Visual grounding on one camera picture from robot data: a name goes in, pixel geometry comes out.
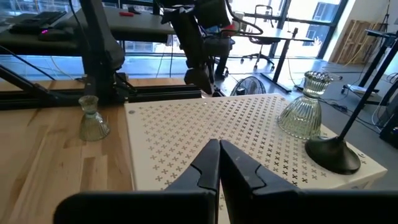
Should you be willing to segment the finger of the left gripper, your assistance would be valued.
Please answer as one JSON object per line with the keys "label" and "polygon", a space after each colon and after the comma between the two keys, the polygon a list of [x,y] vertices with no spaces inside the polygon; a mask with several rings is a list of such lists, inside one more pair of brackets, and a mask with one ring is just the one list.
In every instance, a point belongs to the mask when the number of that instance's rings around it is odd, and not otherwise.
{"label": "finger of the left gripper", "polygon": [[213,84],[210,81],[209,69],[205,68],[189,68],[184,76],[184,82],[187,85],[195,85],[207,95],[213,94]]}

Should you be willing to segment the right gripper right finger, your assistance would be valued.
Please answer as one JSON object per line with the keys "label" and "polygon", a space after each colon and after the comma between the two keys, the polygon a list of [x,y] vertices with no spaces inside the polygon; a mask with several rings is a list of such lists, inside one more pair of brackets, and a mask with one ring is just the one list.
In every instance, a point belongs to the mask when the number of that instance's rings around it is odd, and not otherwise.
{"label": "right gripper right finger", "polygon": [[220,147],[231,223],[397,224],[395,190],[300,189],[229,141]]}

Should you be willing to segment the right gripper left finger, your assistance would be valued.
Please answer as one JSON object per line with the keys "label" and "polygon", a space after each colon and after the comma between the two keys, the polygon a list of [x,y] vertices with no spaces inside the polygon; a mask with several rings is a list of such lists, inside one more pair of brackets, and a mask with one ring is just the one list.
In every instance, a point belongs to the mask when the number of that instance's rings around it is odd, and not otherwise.
{"label": "right gripper left finger", "polygon": [[80,192],[62,200],[54,223],[216,223],[220,143],[211,139],[164,190]]}

